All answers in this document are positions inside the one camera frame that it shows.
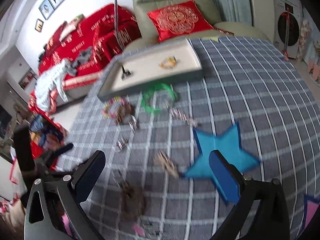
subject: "red cloth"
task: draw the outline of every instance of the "red cloth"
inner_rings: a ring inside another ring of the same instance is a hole
[[[159,42],[199,31],[212,30],[193,0],[149,12],[149,18],[159,33]]]
[[[118,6],[119,35],[121,42],[127,46],[131,41],[141,37],[136,19],[132,13]],[[93,55],[89,62],[77,68],[75,77],[66,75],[63,89],[69,90],[94,83],[101,76],[113,56],[122,53],[114,35],[114,5],[108,4],[81,21],[77,29],[60,43],[54,52],[44,55],[39,66],[39,75],[51,67],[59,64],[62,59],[68,58],[73,61],[81,50],[93,46]],[[29,100],[29,110],[42,115],[50,115],[56,110],[55,99],[57,91],[50,95],[51,109],[44,113],[36,105],[34,91]]]
[[[67,25],[67,22],[63,22],[63,24],[61,24],[59,26],[59,28],[55,31],[55,33],[52,35],[52,37],[49,39],[48,43],[47,43],[47,47],[46,47],[46,55],[51,55],[54,50],[60,46],[61,42],[59,41],[60,35],[64,29],[64,27]]]

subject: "washing machine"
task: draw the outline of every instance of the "washing machine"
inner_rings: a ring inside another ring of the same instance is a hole
[[[302,22],[302,11],[298,6],[290,3],[287,0],[273,0],[275,6],[275,39],[274,45],[279,51],[284,49],[285,32],[286,32],[286,15],[287,9],[290,13],[289,24],[289,42],[288,42],[288,56],[296,58],[299,46],[300,26]]]

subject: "clothes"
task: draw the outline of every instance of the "clothes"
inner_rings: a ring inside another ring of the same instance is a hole
[[[41,74],[35,87],[35,95],[37,105],[42,111],[47,112],[50,109],[50,92],[55,88],[57,88],[62,100],[68,102],[68,98],[63,91],[62,81],[67,73],[70,76],[76,76],[76,68],[87,63],[91,54],[92,46],[88,47],[86,50],[80,51],[73,63],[64,58],[60,64]]]
[[[80,51],[78,57],[73,61],[71,65],[72,69],[76,69],[80,65],[87,63],[91,55],[92,55],[92,46],[88,47],[85,50]]]
[[[50,109],[49,95],[52,90],[57,88],[62,100],[68,102],[68,98],[63,91],[62,81],[70,68],[70,61],[64,58],[60,64],[45,71],[38,78],[35,87],[36,102],[38,107],[47,112]]]

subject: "tray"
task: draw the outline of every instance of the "tray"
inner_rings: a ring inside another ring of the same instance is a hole
[[[177,60],[175,68],[163,69],[159,66],[165,58],[172,56]],[[122,66],[132,73],[123,80]],[[174,84],[201,78],[203,72],[198,55],[191,43],[184,39],[115,60],[98,98],[105,102],[116,96],[138,93],[157,83]]]

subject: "wall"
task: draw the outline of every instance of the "wall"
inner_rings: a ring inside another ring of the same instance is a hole
[[[25,59],[22,57],[18,49],[16,49],[18,52],[17,57],[11,63],[7,73],[6,78],[7,82],[10,84],[10,86],[15,90],[15,92],[25,101],[28,102],[30,98],[30,93],[34,89],[35,81],[31,82],[25,90],[22,89],[19,85],[19,81],[21,78],[27,73],[30,66],[25,61]]]
[[[38,56],[43,51],[44,44],[47,43],[48,39],[63,21],[69,22],[75,16],[82,13],[85,16],[89,16],[104,5],[113,3],[114,0],[65,0],[47,21],[44,20],[39,10],[42,2],[43,0],[35,2],[21,28],[16,42],[21,55],[36,73],[38,69]],[[133,11],[132,0],[118,0],[118,3]],[[35,30],[38,18],[44,21],[41,33]]]
[[[15,45],[20,29],[36,0],[15,0],[0,21],[0,58]]]
[[[12,200],[13,188],[12,182],[9,180],[12,164],[0,157],[0,196],[7,200]]]

